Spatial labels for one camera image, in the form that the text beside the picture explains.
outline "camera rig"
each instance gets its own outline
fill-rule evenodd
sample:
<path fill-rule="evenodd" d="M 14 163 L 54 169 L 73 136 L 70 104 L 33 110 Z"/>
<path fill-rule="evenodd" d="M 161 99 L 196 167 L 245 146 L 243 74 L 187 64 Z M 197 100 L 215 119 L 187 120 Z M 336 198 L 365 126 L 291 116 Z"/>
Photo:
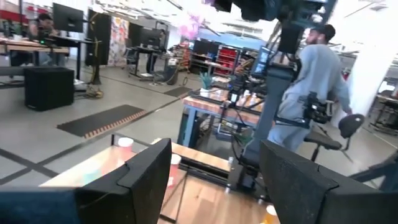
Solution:
<path fill-rule="evenodd" d="M 235 4 L 241 9 L 242 18 L 250 21 L 264 19 L 273 21 L 278 19 L 274 33 L 267 42 L 269 50 L 277 50 L 267 59 L 267 66 L 263 71 L 266 78 L 267 98 L 263 110 L 259 115 L 257 127 L 252 139 L 244 146 L 239 158 L 234 160 L 228 177 L 227 189 L 248 189 L 260 199 L 265 199 L 265 186 L 259 185 L 259 153 L 262 141 L 267 140 L 273 120 L 278 120 L 290 125 L 308 127 L 314 120 L 319 123 L 326 122 L 326 107 L 318 100 L 314 93 L 307 96 L 304 103 L 305 111 L 302 121 L 289 121 L 276 116 L 283 94 L 289 85 L 297 78 L 300 72 L 300 60 L 295 54 L 302 39 L 303 31 L 307 27 L 324 25 L 333 12 L 336 0 L 216 0 L 213 6 L 221 11 L 230 11 Z M 290 63 L 273 62 L 277 53 L 286 55 Z M 236 105 L 239 95 L 250 86 L 248 78 L 235 79 L 230 84 L 228 98 Z"/>

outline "tripod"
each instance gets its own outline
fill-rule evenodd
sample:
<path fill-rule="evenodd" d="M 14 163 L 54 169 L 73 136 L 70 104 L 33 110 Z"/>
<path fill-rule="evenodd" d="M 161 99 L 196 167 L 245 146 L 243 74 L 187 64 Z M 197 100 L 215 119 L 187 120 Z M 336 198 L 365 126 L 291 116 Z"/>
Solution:
<path fill-rule="evenodd" d="M 350 178 L 366 182 L 384 176 L 379 190 L 393 192 L 398 190 L 398 151 L 384 162 L 371 166 L 368 170 L 353 174 Z"/>

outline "computer monitor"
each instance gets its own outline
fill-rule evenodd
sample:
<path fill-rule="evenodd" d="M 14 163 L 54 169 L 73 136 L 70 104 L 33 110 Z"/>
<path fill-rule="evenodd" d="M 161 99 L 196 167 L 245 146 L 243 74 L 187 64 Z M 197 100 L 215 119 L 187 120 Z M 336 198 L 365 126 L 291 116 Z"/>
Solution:
<path fill-rule="evenodd" d="M 141 29 L 141 43 L 144 45 L 151 45 L 159 47 L 160 45 L 160 30 L 157 29 Z"/>
<path fill-rule="evenodd" d="M 255 59 L 253 66 L 251 68 L 251 75 L 253 77 L 261 78 L 266 75 L 264 72 L 267 67 L 267 61 L 270 53 L 271 51 L 268 48 L 264 46 L 260 47 L 257 58 Z"/>
<path fill-rule="evenodd" d="M 82 10 L 61 4 L 52 4 L 54 29 L 69 32 L 83 32 L 84 13 Z"/>

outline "floor mat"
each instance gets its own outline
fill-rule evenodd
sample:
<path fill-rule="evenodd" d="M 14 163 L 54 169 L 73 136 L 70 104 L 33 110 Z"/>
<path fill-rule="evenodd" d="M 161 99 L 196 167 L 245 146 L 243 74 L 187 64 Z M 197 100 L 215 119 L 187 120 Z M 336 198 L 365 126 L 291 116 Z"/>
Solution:
<path fill-rule="evenodd" d="M 190 89 L 190 88 L 180 86 L 173 90 L 169 90 L 169 91 L 165 92 L 164 94 L 169 95 L 169 96 L 178 97 L 178 98 L 183 98 L 183 97 L 186 97 L 188 95 L 189 91 L 191 91 L 191 90 L 192 89 Z"/>
<path fill-rule="evenodd" d="M 105 131 L 139 118 L 147 112 L 130 105 L 121 105 L 84 118 L 59 124 L 58 129 L 79 137 L 92 138 Z"/>

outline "concrete floor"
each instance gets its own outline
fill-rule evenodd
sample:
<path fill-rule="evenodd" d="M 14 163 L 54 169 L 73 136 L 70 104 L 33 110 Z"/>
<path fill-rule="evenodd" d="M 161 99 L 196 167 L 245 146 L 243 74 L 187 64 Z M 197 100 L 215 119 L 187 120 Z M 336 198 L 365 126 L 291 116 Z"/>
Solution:
<path fill-rule="evenodd" d="M 157 69 L 162 66 L 159 61 Z M 87 70 L 82 69 L 81 75 L 85 78 L 88 78 Z M 102 99 L 76 100 L 71 106 L 41 113 L 24 106 L 23 88 L 0 90 L 0 185 L 37 186 L 108 147 L 109 133 L 98 136 L 96 141 L 87 141 L 57 129 L 56 125 L 119 105 L 132 105 L 151 112 L 113 130 L 134 138 L 136 149 L 144 149 L 156 138 L 177 140 L 183 105 L 178 98 L 164 92 L 178 85 L 150 86 L 113 67 L 102 68 L 100 74 L 101 90 L 104 91 Z M 187 87 L 200 88 L 196 75 L 187 77 Z M 337 129 L 327 129 L 332 137 L 339 139 Z M 350 175 L 383 161 L 397 150 L 397 146 L 396 137 L 366 128 L 355 135 L 346 154 L 322 150 L 317 162 L 343 175 Z M 313 144 L 303 144 L 298 153 L 310 157 L 314 148 Z M 368 184 L 375 186 L 379 182 Z"/>

